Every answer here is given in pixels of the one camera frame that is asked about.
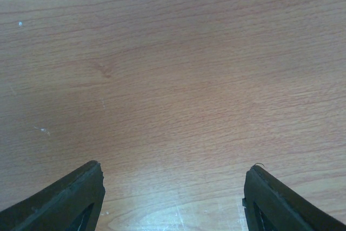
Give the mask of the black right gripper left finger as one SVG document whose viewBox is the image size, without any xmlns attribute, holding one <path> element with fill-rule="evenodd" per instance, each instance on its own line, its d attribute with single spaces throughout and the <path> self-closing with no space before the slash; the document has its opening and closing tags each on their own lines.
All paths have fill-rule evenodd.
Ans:
<svg viewBox="0 0 346 231">
<path fill-rule="evenodd" d="M 105 188 L 101 164 L 89 161 L 1 211 L 1 230 L 95 230 Z"/>
</svg>

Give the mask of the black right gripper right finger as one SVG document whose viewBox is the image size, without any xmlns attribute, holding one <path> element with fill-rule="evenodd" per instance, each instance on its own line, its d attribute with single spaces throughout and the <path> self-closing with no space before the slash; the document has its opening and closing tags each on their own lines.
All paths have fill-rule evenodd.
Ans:
<svg viewBox="0 0 346 231">
<path fill-rule="evenodd" d="M 242 205 L 249 230 L 345 230 L 259 165 L 246 173 Z"/>
</svg>

